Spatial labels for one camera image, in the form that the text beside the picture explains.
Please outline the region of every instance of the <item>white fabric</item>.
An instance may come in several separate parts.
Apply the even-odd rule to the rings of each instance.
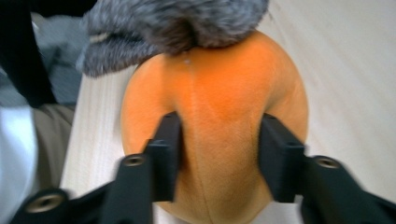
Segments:
[[[0,224],[8,223],[35,183],[32,110],[0,107]]]

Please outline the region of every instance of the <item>wooden surface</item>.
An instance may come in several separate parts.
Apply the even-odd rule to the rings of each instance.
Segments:
[[[295,61],[307,90],[310,155],[343,161],[360,184],[396,202],[396,2],[272,1],[260,30]],[[83,78],[62,187],[75,196],[113,177],[129,68]],[[300,223],[273,203],[253,223]],[[163,211],[158,223],[178,223]]]

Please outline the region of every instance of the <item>beige pants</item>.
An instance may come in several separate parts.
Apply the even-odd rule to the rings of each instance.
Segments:
[[[59,187],[74,111],[74,106],[65,105],[43,105],[34,109],[40,189]]]

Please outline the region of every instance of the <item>gray fuzzy fabric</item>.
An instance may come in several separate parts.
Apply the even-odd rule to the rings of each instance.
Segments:
[[[250,34],[267,7],[268,0],[101,0],[83,25],[109,37],[88,46],[78,68],[98,77],[158,53],[227,47]]]

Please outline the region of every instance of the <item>orange object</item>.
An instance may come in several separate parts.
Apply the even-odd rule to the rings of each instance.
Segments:
[[[121,110],[125,154],[141,153],[172,111],[181,118],[183,158],[175,202],[159,205],[190,223],[248,223],[271,201],[257,159],[264,113],[302,141],[307,132],[297,69],[259,32],[228,48],[194,48],[141,64]]]

